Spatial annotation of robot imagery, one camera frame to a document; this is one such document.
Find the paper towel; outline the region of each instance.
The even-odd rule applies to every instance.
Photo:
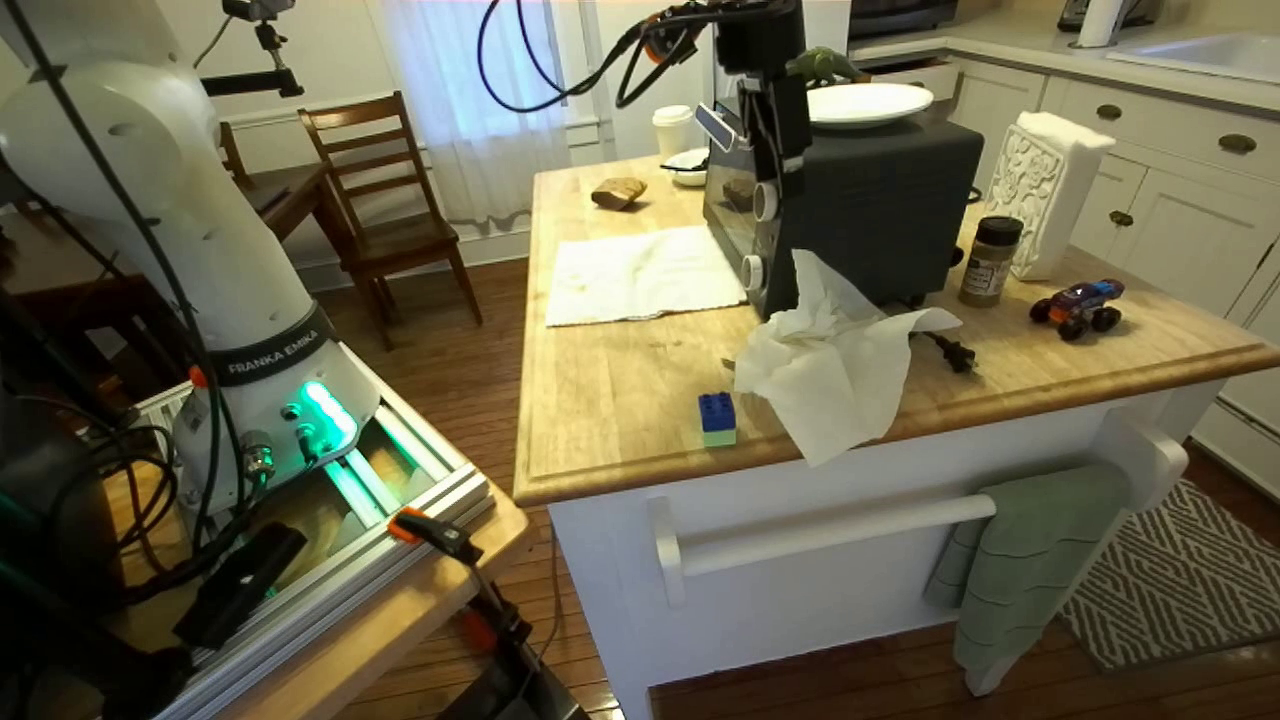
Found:
[[[960,328],[945,309],[882,318],[816,251],[797,250],[799,303],[773,311],[737,355],[737,393],[773,404],[807,463],[882,436],[895,422],[913,334]]]

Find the jar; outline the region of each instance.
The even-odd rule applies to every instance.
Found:
[[[1000,288],[1011,270],[1011,251],[1019,236],[1025,236],[1025,223],[1017,217],[982,217],[974,223],[965,279],[960,279],[965,303],[1000,303]]]

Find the small blue object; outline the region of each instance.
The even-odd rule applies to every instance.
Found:
[[[702,393],[694,401],[702,418],[702,449],[730,449],[737,445],[737,414],[728,393]]]

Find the toy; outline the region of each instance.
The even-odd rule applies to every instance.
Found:
[[[1107,301],[1124,298],[1121,279],[1091,279],[1052,294],[1046,301],[1031,303],[1036,323],[1052,323],[1059,341],[1091,334],[1107,334],[1121,323],[1121,309],[1107,309]]]

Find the butcher block countertop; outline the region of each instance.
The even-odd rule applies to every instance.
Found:
[[[608,176],[648,181],[643,210],[594,210],[589,198]],[[730,449],[702,449],[694,395],[730,387],[730,355],[758,328],[747,303],[629,323],[543,323],[560,243],[683,223],[700,223],[700,193],[673,187],[654,162],[535,176],[516,503],[554,503],[799,460],[758,395],[737,395]],[[1054,271],[1059,285],[1095,277],[1121,271],[1085,251],[1071,251]],[[1121,328],[1085,337],[1079,346],[1064,346],[1052,328],[1026,319],[1026,303],[1059,285],[1009,279],[1000,309],[967,309],[957,301],[957,279],[960,270],[926,303],[965,319],[953,337],[974,347],[978,363],[972,375],[957,375],[926,341],[913,341],[905,404],[880,445],[1280,363],[1280,347],[1127,277],[1121,277],[1127,294],[1117,301],[1124,311]]]

